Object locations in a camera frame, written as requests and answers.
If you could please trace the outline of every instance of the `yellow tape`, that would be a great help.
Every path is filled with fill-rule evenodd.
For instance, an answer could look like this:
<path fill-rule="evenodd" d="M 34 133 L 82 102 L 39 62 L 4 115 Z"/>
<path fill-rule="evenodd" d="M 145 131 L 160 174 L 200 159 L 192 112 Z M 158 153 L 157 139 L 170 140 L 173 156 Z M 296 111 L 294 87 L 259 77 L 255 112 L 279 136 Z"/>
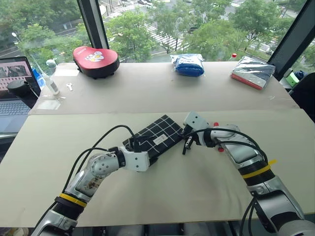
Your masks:
<path fill-rule="evenodd" d="M 78 200 L 76 198 L 73 198 L 73 197 L 71 197 L 71 196 L 69 196 L 67 194 L 64 194 L 64 193 L 61 193 L 59 197 L 67 199 L 67 200 L 69 200 L 69 201 L 71 201 L 73 203 L 76 203 L 76 204 L 78 204 L 78 205 L 80 205 L 82 207 L 86 207 L 87 206 L 86 203 L 84 203 L 84 202 L 82 202 L 82 201 L 80 201 L 80 200 Z"/>
<path fill-rule="evenodd" d="M 251 172 L 251 173 L 249 173 L 249 174 L 242 175 L 242 177 L 243 177 L 243 178 L 251 178 L 251 177 L 254 177 L 254 176 L 259 175 L 259 174 L 261 174 L 261 173 L 264 173 L 264 172 L 270 170 L 271 165 L 273 165 L 273 164 L 275 164 L 275 163 L 277 163 L 277 162 L 278 162 L 277 160 L 269 161 L 269 162 L 268 162 L 268 166 L 265 166 L 265 167 L 263 167 L 263 168 L 261 168 L 261 169 L 259 169 L 259 170 L 257 170 L 257 171 Z"/>

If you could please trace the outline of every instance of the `desk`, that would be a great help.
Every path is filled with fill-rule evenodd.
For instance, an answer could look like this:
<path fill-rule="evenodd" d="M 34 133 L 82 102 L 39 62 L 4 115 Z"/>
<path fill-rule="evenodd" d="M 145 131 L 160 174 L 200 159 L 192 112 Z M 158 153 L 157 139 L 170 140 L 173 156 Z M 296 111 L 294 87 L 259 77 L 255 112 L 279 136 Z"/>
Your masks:
<path fill-rule="evenodd" d="M 167 113 L 181 124 L 187 113 Z M 138 131 L 164 113 L 30 116 L 0 165 L 0 227 L 31 227 L 60 194 L 76 157 L 117 124 Z M 237 124 L 266 152 L 305 213 L 315 211 L 314 124 L 301 109 L 200 112 Z M 100 147 L 122 144 L 118 129 Z M 225 153 L 175 145 L 148 171 L 107 177 L 78 226 L 240 219 L 251 196 Z"/>
<path fill-rule="evenodd" d="M 205 62 L 204 75 L 178 75 L 171 63 L 122 63 L 113 76 L 94 80 L 77 71 L 74 63 L 57 67 L 53 79 L 60 89 L 57 110 L 37 109 L 51 95 L 44 88 L 29 112 L 44 114 L 100 114 L 142 112 L 229 111 L 299 108 L 272 77 L 263 91 L 229 74 L 237 62 Z M 73 91 L 65 84 L 72 83 Z"/>

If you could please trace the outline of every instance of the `plastic bag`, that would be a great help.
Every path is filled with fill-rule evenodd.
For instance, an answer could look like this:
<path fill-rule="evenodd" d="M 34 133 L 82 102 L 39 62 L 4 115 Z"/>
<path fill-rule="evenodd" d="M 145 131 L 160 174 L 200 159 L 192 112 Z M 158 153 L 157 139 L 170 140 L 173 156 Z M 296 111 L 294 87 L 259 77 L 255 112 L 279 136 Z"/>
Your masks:
<path fill-rule="evenodd" d="M 201 54 L 179 54 L 170 56 L 177 73 L 194 77 L 198 77 L 204 73 Z"/>
<path fill-rule="evenodd" d="M 244 56 L 233 69 L 231 77 L 255 89 L 262 90 L 267 86 L 275 69 L 274 65 Z"/>

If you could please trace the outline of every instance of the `green object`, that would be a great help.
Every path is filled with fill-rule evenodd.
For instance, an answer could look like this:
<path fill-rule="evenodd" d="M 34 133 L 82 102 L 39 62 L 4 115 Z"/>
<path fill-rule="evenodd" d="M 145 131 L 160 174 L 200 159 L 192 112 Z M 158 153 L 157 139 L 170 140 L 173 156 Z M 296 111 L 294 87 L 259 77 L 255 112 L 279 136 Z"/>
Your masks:
<path fill-rule="evenodd" d="M 289 74 L 289 76 L 286 77 L 286 81 L 293 87 L 299 82 L 299 79 L 294 75 L 293 72 L 291 72 L 291 74 Z"/>

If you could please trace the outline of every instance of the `laptop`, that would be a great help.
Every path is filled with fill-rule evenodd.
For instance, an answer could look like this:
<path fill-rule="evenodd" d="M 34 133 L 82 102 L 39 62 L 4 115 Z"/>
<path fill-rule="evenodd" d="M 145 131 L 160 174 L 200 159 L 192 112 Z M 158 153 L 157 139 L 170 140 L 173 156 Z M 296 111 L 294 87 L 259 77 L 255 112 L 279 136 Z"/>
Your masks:
<path fill-rule="evenodd" d="M 19 132 L 30 110 L 7 90 L 7 85 L 14 80 L 29 82 L 35 93 L 40 94 L 40 88 L 26 57 L 0 59 L 0 133 Z"/>

